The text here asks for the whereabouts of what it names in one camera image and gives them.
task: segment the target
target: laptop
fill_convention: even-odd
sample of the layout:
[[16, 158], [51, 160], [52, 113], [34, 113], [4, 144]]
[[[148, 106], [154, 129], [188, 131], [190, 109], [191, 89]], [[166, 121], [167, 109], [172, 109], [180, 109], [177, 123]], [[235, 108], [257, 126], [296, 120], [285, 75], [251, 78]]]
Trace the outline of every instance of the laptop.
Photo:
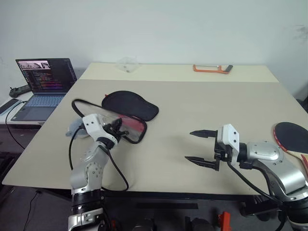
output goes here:
[[77, 78], [69, 59], [16, 59], [33, 96], [12, 121], [46, 121]]

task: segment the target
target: laptop keyboard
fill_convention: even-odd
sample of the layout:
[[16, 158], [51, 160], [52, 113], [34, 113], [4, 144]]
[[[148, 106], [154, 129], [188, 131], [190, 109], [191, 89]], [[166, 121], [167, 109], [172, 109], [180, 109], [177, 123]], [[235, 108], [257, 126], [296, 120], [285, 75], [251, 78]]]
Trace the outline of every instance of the laptop keyboard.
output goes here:
[[25, 107], [56, 107], [64, 96], [35, 96], [32, 97]]

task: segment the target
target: laptop screen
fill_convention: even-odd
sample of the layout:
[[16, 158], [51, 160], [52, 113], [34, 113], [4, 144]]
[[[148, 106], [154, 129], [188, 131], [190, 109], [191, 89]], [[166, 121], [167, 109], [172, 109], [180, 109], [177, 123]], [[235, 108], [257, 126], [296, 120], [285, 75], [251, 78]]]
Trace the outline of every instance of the laptop screen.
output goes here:
[[77, 78], [69, 59], [16, 59], [33, 93], [66, 93]]

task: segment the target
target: white wall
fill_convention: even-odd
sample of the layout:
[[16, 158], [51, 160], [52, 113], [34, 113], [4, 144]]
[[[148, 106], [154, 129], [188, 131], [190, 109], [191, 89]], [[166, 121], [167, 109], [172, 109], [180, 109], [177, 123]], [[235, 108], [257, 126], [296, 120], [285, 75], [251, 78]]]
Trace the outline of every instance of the white wall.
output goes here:
[[0, 101], [25, 84], [17, 58], [90, 62], [266, 64], [308, 94], [306, 0], [2, 0]]

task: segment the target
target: ping pong paddle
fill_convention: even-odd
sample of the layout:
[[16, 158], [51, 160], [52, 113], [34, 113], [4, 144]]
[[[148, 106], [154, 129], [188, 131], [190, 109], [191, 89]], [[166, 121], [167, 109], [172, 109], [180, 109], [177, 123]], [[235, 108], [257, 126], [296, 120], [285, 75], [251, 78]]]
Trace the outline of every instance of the ping pong paddle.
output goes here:
[[281, 149], [303, 162], [308, 175], [308, 131], [297, 124], [282, 122], [275, 126], [274, 138]]

